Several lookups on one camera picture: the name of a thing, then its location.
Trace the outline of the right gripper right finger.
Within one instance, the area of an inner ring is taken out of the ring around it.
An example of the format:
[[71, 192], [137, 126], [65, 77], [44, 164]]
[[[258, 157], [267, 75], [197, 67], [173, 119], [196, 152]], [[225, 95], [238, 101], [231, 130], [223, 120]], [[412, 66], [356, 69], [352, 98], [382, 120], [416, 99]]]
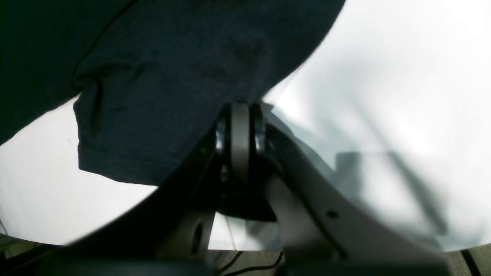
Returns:
[[396, 234], [351, 204], [261, 105], [262, 193], [280, 227], [277, 276], [447, 276], [447, 261]]

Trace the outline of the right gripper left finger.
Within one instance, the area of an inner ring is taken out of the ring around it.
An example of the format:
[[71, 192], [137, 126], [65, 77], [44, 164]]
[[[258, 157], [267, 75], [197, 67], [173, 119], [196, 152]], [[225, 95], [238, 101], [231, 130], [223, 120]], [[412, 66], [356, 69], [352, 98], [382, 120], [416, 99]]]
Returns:
[[216, 276], [205, 261], [220, 199], [209, 131], [151, 196], [65, 253], [67, 276]]

